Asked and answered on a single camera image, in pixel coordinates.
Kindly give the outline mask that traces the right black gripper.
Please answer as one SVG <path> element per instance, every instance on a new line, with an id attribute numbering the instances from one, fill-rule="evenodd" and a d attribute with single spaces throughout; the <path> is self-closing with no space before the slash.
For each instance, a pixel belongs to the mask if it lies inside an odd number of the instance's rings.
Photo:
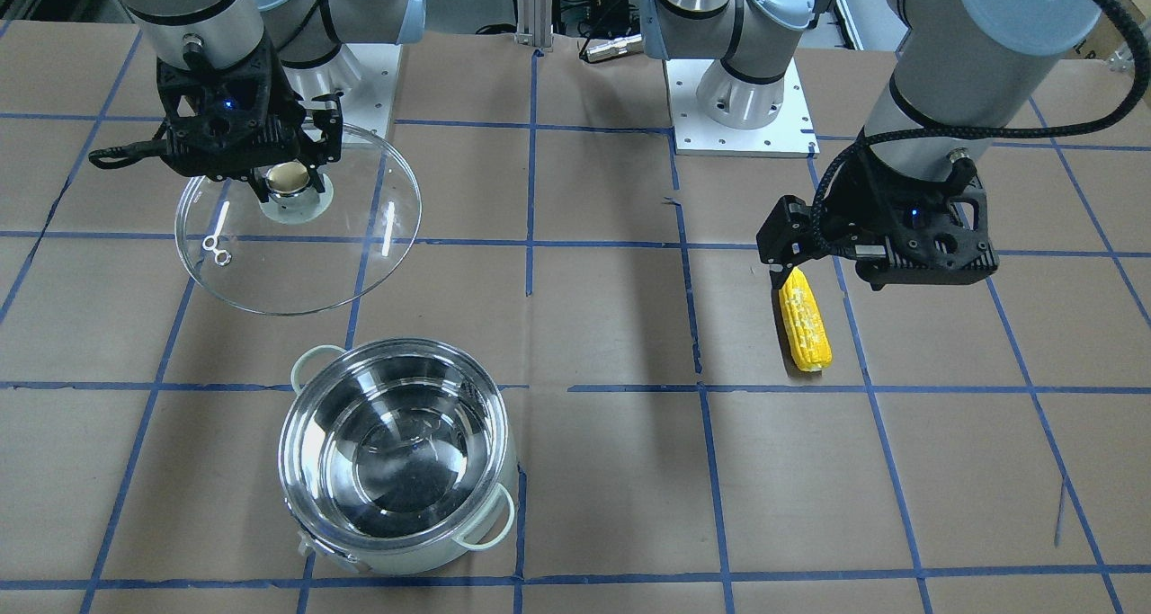
<path id="1" fill-rule="evenodd" d="M 308 188 L 327 191 L 321 168 L 338 162 L 343 144 L 342 93 L 317 94 L 302 106 L 300 94 L 270 100 L 267 114 L 236 120 L 229 131 L 229 176 L 252 180 L 256 169 L 299 160 L 308 173 Z"/>

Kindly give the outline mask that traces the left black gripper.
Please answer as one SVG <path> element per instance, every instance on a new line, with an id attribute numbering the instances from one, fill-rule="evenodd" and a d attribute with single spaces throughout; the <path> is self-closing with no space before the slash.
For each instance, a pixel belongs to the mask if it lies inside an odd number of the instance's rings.
<path id="1" fill-rule="evenodd" d="M 839 256 L 863 264 L 908 264 L 909 177 L 881 160 L 834 160 L 811 209 L 782 196 L 756 234 L 772 290 L 811 259 Z"/>

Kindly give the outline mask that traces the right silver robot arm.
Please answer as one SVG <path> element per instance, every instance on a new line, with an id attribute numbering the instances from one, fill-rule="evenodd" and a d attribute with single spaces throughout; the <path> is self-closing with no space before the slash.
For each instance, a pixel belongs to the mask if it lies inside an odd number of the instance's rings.
<path id="1" fill-rule="evenodd" d="M 100 169 L 157 158 L 177 174 L 247 183 L 258 200 L 326 194 L 338 162 L 353 44 L 419 41 L 426 0 L 119 0 L 157 53 L 163 120 L 99 147 Z"/>

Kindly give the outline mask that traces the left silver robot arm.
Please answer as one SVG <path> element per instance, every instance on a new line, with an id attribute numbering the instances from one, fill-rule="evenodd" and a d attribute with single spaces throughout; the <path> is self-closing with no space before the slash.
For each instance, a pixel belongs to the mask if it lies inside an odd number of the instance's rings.
<path id="1" fill-rule="evenodd" d="M 874 290 L 974 285 L 994 274 L 976 168 L 996 139 L 1068 138 L 1115 126 L 1148 90 L 1148 40 L 1120 0 L 889 0 L 908 33 L 887 89 L 810 203 L 782 197 L 756 236 L 782 289 L 828 256 L 855 261 Z M 772 121 L 784 73 L 821 0 L 641 0 L 651 58 L 706 58 L 699 101 L 722 126 Z M 1105 118 L 1011 128 L 1053 66 L 1106 16 L 1128 40 L 1131 90 Z"/>

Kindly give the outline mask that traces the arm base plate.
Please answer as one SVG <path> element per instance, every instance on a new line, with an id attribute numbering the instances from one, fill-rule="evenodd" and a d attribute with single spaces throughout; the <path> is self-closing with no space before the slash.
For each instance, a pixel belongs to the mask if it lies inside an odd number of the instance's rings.
<path id="1" fill-rule="evenodd" d="M 679 156 L 818 156 L 795 61 L 782 79 L 752 85 L 715 58 L 665 62 L 666 105 Z"/>
<path id="2" fill-rule="evenodd" d="M 318 94 L 340 93 L 348 126 L 387 138 L 403 51 L 392 44 L 344 44 L 325 65 L 294 69 L 294 89 L 306 103 Z"/>

